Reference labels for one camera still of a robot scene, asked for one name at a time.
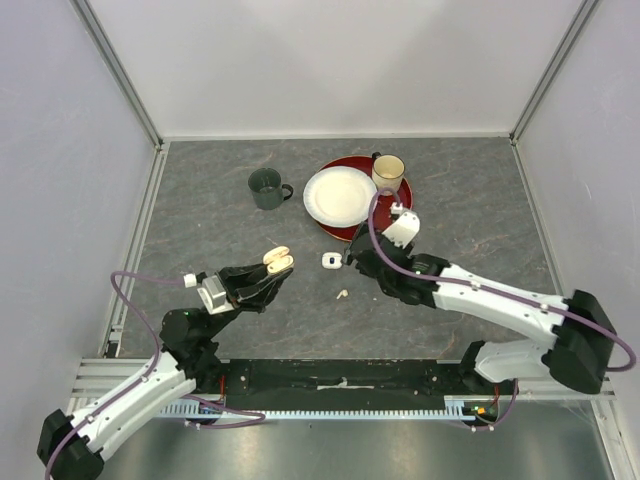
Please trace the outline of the white earbud case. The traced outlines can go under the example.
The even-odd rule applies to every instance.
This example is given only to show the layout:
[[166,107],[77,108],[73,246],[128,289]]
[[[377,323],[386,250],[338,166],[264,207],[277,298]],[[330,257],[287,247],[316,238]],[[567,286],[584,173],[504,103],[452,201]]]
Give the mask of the white earbud case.
[[342,255],[338,252],[325,252],[321,257],[321,266],[327,270],[337,270],[342,267]]

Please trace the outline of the pink earbud case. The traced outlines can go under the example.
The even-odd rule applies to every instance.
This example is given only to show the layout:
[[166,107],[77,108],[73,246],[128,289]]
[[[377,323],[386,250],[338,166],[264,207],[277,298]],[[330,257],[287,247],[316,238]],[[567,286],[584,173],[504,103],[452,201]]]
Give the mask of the pink earbud case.
[[294,266],[294,258],[286,246],[277,246],[263,255],[263,264],[270,275],[275,275]]

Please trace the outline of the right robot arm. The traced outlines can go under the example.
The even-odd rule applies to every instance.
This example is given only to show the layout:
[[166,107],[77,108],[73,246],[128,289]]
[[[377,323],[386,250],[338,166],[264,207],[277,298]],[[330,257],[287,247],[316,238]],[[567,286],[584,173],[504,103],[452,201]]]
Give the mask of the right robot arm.
[[467,392],[522,377],[553,378],[597,394],[613,351],[615,330],[592,294],[569,298],[509,287],[474,275],[446,259],[415,254],[360,225],[344,262],[374,279],[382,292],[408,305],[468,314],[520,334],[507,343],[470,344],[458,368]]

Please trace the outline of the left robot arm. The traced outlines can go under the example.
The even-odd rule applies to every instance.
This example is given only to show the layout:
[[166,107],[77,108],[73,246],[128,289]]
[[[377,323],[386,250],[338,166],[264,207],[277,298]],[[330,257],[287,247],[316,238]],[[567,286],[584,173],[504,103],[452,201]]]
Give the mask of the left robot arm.
[[164,407],[219,386],[224,368],[215,336],[243,312],[264,312],[293,268],[287,254],[176,280],[197,289],[202,307],[169,311],[152,336],[153,356],[120,385],[70,415],[56,410],[45,418],[36,450],[45,478],[97,478],[106,460]]

